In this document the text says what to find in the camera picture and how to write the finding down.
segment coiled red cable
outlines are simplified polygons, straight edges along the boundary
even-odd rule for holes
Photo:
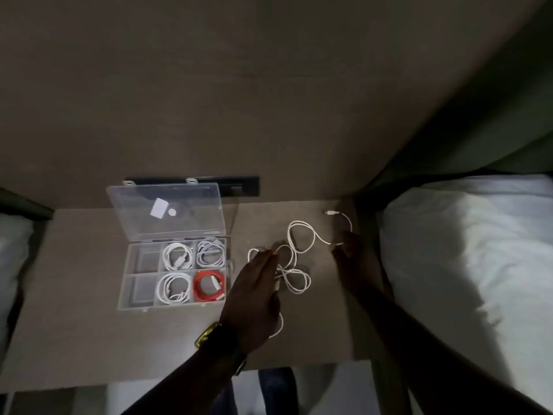
[[[206,294],[204,293],[204,290],[202,290],[200,283],[204,277],[211,276],[217,279],[217,282],[221,286],[221,289],[214,294]],[[219,297],[225,293],[225,276],[220,272],[214,271],[212,269],[200,271],[194,277],[194,281],[192,282],[192,291],[194,293],[194,298],[197,301],[200,301],[202,303],[206,303],[208,301],[217,301]]]

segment jeans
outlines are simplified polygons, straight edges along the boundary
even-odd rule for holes
[[[266,415],[299,415],[298,391],[292,369],[259,370],[259,386],[265,401]],[[237,415],[232,382],[213,401],[211,415]]]

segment white bed sheet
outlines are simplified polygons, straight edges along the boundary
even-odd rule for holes
[[[482,176],[412,188],[383,211],[397,302],[553,411],[553,182]]]

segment coiled white cable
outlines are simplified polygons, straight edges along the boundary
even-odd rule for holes
[[[340,215],[344,216],[347,219],[348,223],[349,223],[349,231],[353,231],[353,224],[351,223],[351,220],[349,219],[349,217],[347,215],[345,215],[344,213],[342,213],[340,211],[328,210],[328,211],[325,211],[325,214],[326,215],[338,215],[338,214],[340,214]],[[307,227],[309,230],[311,230],[313,232],[313,240],[311,241],[311,244],[308,246],[307,249],[304,249],[303,251],[300,251],[300,250],[296,249],[296,247],[294,246],[294,241],[292,240],[292,229],[294,227],[298,227],[298,226]],[[284,283],[286,284],[288,290],[293,294],[305,293],[307,291],[307,289],[311,286],[311,277],[309,276],[309,274],[305,271],[302,271],[299,268],[296,268],[296,265],[298,264],[298,254],[305,253],[309,249],[311,249],[313,247],[313,245],[315,244],[315,239],[316,238],[318,238],[324,244],[328,244],[328,245],[331,244],[330,242],[327,242],[327,241],[323,240],[321,238],[321,236],[319,236],[319,234],[314,230],[313,226],[310,225],[309,223],[306,223],[305,221],[301,221],[301,220],[294,220],[290,224],[288,224],[288,230],[287,230],[287,241],[288,241],[288,243],[287,244],[281,244],[276,249],[277,252],[283,247],[287,247],[288,249],[290,249],[290,252],[291,252],[290,260],[288,261],[288,263],[285,266],[282,266],[281,264],[277,265],[276,270],[278,272],[280,272],[280,274],[276,275],[275,279],[283,278]],[[252,248],[248,251],[248,262],[252,260],[252,253],[253,252],[259,252],[259,249]],[[289,274],[300,274],[300,275],[302,275],[304,277],[304,286],[303,286],[303,288],[294,287],[292,285],[292,283],[290,282],[290,280],[288,279]],[[281,321],[280,329],[269,337],[273,337],[273,336],[278,335],[280,333],[280,331],[282,330],[282,328],[284,327],[284,318],[282,316],[282,313],[279,313],[279,317],[280,317],[280,321]]]
[[[175,279],[182,278],[187,282],[186,290],[180,293],[171,294],[171,283]],[[161,277],[156,286],[156,296],[159,301],[165,304],[185,303],[190,299],[192,289],[192,277],[184,272],[169,272]]]
[[[183,249],[184,253],[182,256],[179,256],[175,263],[171,263],[171,252],[175,249]],[[182,243],[171,243],[165,249],[163,249],[162,259],[165,269],[168,271],[178,271],[180,269],[190,269],[192,268],[192,255],[193,251],[187,244]]]
[[[204,259],[204,255],[211,253],[220,253],[221,255],[214,263],[208,263]],[[198,243],[196,253],[196,263],[201,268],[220,268],[225,264],[225,245],[215,237],[207,237]]]

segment person's left hand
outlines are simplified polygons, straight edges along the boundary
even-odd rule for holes
[[[223,307],[219,322],[234,330],[245,354],[263,345],[277,327],[277,263],[273,250],[259,252],[240,271]]]

